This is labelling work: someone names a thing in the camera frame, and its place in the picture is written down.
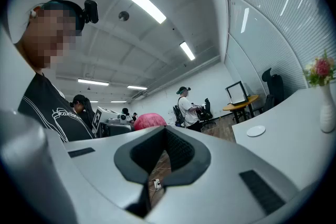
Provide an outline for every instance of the computer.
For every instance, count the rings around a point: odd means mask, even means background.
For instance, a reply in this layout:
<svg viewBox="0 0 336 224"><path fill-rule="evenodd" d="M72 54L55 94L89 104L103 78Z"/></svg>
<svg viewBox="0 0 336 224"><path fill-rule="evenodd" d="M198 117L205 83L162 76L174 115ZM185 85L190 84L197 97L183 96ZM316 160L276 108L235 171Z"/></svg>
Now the computer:
<svg viewBox="0 0 336 224"><path fill-rule="evenodd" d="M228 93L230 102L233 105L245 103L248 101L246 91L241 81L238 81L235 84L232 84L231 86L227 87L226 91Z"/></svg>

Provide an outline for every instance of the white vase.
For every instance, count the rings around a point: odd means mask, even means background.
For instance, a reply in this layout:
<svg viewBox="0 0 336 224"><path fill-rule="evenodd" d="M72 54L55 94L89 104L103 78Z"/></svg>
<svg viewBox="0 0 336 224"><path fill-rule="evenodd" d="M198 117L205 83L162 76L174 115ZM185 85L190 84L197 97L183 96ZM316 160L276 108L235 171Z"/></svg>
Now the white vase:
<svg viewBox="0 0 336 224"><path fill-rule="evenodd" d="M322 107L320 113L320 127L325 133L330 133L336 125L336 106L332 100L330 85L321 86Z"/></svg>

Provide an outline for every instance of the table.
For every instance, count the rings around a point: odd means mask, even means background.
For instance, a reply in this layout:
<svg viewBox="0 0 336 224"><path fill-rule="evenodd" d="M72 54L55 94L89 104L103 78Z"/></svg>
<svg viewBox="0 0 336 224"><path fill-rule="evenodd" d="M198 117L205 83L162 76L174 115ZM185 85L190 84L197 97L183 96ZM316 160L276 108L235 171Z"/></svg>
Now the table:
<svg viewBox="0 0 336 224"><path fill-rule="evenodd" d="M254 114L253 114L253 109L251 106L251 103L256 101L258 99L259 95L251 95L248 97L248 101L245 103L241 103L238 105L233 105L233 104L228 104L227 106L223 107L224 111L231 111L233 112L235 119L236 119L236 123L239 123L239 119L238 119L238 115L237 115L237 111L241 110L244 116L244 120L247 120L246 118L246 114L245 114L245 107L248 105L248 108L250 109L250 114L251 117L254 118Z"/></svg>
<svg viewBox="0 0 336 224"><path fill-rule="evenodd" d="M336 100L336 83L330 85ZM319 87L298 90L276 107L232 126L236 142L284 173L300 189L319 180L334 156L336 130L320 130ZM261 136L248 129L263 125Z"/></svg>

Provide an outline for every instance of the pink ball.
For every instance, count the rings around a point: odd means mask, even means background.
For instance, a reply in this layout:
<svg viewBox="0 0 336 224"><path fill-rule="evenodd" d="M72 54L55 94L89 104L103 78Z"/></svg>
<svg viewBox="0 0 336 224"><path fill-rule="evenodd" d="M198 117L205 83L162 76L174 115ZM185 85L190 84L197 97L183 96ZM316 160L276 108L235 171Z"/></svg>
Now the pink ball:
<svg viewBox="0 0 336 224"><path fill-rule="evenodd" d="M138 131L148 127L166 126L166 125L167 125L166 121L159 114L147 113L137 118L137 120L134 123L134 129Z"/></svg>

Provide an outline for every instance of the ceiling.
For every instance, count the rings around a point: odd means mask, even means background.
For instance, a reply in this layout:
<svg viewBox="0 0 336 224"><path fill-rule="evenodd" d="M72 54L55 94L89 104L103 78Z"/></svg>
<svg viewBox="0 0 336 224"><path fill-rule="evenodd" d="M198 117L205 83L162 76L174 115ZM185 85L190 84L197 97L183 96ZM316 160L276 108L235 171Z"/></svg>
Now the ceiling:
<svg viewBox="0 0 336 224"><path fill-rule="evenodd" d="M85 0L70 1L83 6ZM131 0L94 1L98 23L85 25L75 50L56 68L57 86L68 100L81 93L99 103L131 101L139 91L127 89L128 85L152 92L219 57L212 0L150 0L167 17L162 24ZM124 10L130 14L126 22L118 19ZM195 60L190 61L180 48L183 41ZM78 78L110 85L90 85L89 90Z"/></svg>

